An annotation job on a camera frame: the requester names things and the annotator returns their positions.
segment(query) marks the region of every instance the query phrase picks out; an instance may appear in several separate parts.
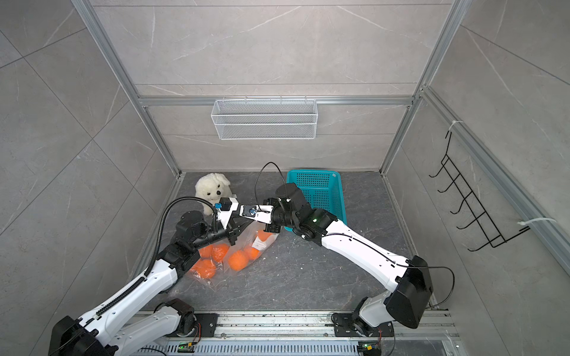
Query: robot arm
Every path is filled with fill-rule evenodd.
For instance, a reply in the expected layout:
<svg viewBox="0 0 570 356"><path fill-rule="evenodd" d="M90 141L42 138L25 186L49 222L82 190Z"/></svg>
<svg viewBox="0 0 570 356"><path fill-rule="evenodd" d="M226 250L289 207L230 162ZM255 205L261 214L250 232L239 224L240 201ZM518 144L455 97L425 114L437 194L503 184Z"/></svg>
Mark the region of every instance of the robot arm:
<svg viewBox="0 0 570 356"><path fill-rule="evenodd" d="M289 227L303 239L336 251L387 289L379 296L365 298L355 310L354 326L362 335L370 335L372 328L391 320L417 328L433 292L425 261L418 256L408 260L391 253L355 233L330 212L313 209L294 183L281 186L276 195L261 206L239 206L235 198L222 198L215 206L217 225L206 224L198 211L183 214L172 242L157 255L150 271L78 319L68 316L54 326L49 356L129 355L163 335L191 333L196 323L194 309L180 300L168 302L147 318L123 326L200 259L201 247L222 239L235 244L237 236L254 220L265 223L268 232Z"/></svg>
<svg viewBox="0 0 570 356"><path fill-rule="evenodd" d="M294 183L275 192L277 198L264 206L242 206L240 216L266 223L266 231L289 227L305 240L331 249L374 276L387 291L366 298L355 310L355 327L368 335L383 322L396 320L417 328L433 293L428 264L418 256L411 260L396 255L357 234L336 216L313 209Z"/></svg>

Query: black metal hook rack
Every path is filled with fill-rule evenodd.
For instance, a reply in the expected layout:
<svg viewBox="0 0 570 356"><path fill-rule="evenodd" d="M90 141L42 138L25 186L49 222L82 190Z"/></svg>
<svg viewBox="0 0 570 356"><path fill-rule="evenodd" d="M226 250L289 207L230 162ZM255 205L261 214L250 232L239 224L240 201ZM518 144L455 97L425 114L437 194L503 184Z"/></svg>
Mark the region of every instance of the black metal hook rack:
<svg viewBox="0 0 570 356"><path fill-rule="evenodd" d="M481 201L479 200L479 197L475 194L475 192L473 191L473 189L471 188L471 186L469 185L469 183L467 182L467 180L465 180L465 178L463 177L463 174L461 174L461 172L459 171L459 169L457 168L457 166L455 165L455 163L451 160L451 158L449 157L449 155L447 154L447 152L449 151L449 143L451 142L451 131L447 131L447 134L445 135L445 138L447 138L447 148L445 150L445 155L443 156L443 158L441 159L441 168L439 169L439 171L435 174L435 175L430 175L431 178L435 178L437 177L442 171L445 171L447 173L447 175L449 176L449 178L451 179L451 183L447 186L447 188L445 188L444 190L437 190L440 193L445 193L448 191L449 188L451 188L452 186L455 186L455 188L457 188L457 191L459 191L459 194L461 194L461 197L463 198L461 200L461 204L459 205L459 209L457 209L456 212L453 211L449 211L452 214L457 214L461 211L461 208L463 207L463 204L467 205L467 207L469 208L469 210L471 211L471 214L473 215L474 219L467 225L465 225L464 227L459 227L456 226L456 228L458 228L459 230L463 230L466 229L467 227L471 226L471 224L477 222L477 225L479 225L479 228L481 229L481 231L483 231L483 234L485 235L485 238L487 239L487 243L481 245L480 247L476 248L476 249L471 249L468 248L469 251L471 252L475 252L475 251L479 251L480 249L482 249L483 247L485 247L486 245L491 245L491 247L495 248L498 247L512 239L514 239L515 237L519 236L520 234L523 234L525 232L527 232L528 230L530 230L530 227L525 226L522 229L519 230L518 234L510 237L510 238L505 238L503 236L503 234L501 233L501 231L499 230L499 228L497 227L497 225L495 224L495 222L493 221L491 215L489 215L489 213L487 212L487 210L485 209L485 206L481 203ZM451 173L449 173L446 165L447 164L451 164L453 166L453 168L455 168L455 170L458 172L458 174L453 177L451 175ZM465 185L468 188L468 192L467 194L464 194L461 189L459 188L459 186L457 185L458 179L462 179L463 182L465 183ZM475 200L477 201L477 203L481 206L481 209L483 210L482 213L475 215L475 212L473 210L473 208L471 207L471 205L469 204L469 202L467 201L467 198L473 195L473 197L475 198ZM489 218L489 220L491 221L491 223L493 224L493 226L495 227L495 229L498 232L498 235L494 238L489 238L487 232L485 231L485 229L483 228L483 226L481 225L481 222L479 221L480 218L487 216L487 218Z"/></svg>

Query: blue basket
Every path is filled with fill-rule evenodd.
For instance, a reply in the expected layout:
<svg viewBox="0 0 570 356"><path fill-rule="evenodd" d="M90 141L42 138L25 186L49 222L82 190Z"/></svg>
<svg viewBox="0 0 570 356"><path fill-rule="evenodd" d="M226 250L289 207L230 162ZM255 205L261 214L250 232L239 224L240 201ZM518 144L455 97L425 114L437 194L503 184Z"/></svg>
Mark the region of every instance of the blue basket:
<svg viewBox="0 0 570 356"><path fill-rule="evenodd" d="M343 184L339 172L332 170L294 169L287 173L287 183L295 183L313 208L325 209L347 223Z"/></svg>

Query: label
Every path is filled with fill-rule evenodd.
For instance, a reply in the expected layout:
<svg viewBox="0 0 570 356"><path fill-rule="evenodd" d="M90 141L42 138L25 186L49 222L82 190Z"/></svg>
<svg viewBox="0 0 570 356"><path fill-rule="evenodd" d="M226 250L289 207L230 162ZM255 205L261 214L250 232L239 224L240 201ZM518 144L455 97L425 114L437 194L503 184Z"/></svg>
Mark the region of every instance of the label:
<svg viewBox="0 0 570 356"><path fill-rule="evenodd" d="M269 245L266 242L267 241L261 241L259 238L255 238L255 241L253 241L253 244L251 244L251 246L253 248L260 250L260 251L263 251L267 247L269 247Z"/></svg>

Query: wall-mounted wire basket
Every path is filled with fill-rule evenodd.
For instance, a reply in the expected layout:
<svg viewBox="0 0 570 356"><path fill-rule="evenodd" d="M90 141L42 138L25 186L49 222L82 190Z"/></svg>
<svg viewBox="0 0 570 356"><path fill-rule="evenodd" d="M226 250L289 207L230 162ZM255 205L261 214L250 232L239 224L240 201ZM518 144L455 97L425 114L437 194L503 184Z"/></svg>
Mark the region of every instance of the wall-mounted wire basket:
<svg viewBox="0 0 570 356"><path fill-rule="evenodd" d="M316 100L216 100L212 120L222 140L308 139L317 130Z"/></svg>

